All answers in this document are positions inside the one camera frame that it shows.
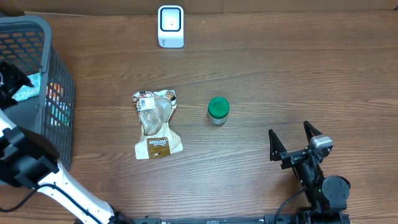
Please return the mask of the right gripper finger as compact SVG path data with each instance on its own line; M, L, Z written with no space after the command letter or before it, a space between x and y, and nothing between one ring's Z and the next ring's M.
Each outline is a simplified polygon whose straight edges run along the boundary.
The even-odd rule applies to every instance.
M309 143L314 143L318 140L318 136L322 135L322 133L318 129L316 129L309 121L304 121L303 126Z
M282 156L287 153L287 150L272 129L269 130L269 141L270 141L270 160L280 161L282 159Z

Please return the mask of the green lid white jar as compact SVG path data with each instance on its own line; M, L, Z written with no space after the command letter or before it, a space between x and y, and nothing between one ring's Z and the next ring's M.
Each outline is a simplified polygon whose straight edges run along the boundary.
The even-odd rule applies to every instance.
M226 98L215 97L208 104L208 119L214 125L222 125L226 122L230 105Z

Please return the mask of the clear brown bread bag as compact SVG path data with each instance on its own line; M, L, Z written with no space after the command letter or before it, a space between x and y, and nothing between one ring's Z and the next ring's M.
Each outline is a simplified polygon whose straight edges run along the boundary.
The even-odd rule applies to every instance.
M169 127L177 107L175 91L138 91L132 100L141 125L141 137L134 146L136 159L158 159L183 151L180 136Z

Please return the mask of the orange snack packet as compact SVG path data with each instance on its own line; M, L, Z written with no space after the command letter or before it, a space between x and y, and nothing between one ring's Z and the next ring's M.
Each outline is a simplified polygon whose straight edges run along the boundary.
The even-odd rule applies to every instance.
M64 97L64 90L60 84L50 83L50 85L46 87L46 96L59 105Z

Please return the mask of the small teal white packet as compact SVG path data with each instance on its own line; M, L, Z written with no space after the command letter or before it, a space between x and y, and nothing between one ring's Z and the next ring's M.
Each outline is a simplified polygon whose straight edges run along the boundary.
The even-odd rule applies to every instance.
M55 105L52 105L50 109L51 127L55 128L57 132L59 132L63 137L67 138L68 132L70 131L72 125L72 111L65 104L61 104L60 109L58 109Z

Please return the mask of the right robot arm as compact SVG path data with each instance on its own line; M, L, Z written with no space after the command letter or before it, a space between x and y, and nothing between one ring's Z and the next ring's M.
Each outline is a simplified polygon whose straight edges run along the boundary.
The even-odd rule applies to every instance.
M265 223L350 223L347 209L350 182L338 175L325 177L320 164L332 148L331 137L314 128L309 121L303 126L308 145L304 149L288 152L276 133L269 130L270 160L280 161L282 169L292 169L302 190L288 198L273 215L265 215ZM300 207L295 214L282 215L283 208L299 195L305 194L307 207Z

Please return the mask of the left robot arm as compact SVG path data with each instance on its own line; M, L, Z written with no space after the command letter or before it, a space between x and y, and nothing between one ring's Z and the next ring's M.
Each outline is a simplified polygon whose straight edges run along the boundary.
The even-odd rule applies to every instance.
M75 180L48 139L16 125L5 113L1 113L1 182L30 190L16 206L2 208L3 213L20 209L40 192L74 214L81 223L132 222Z

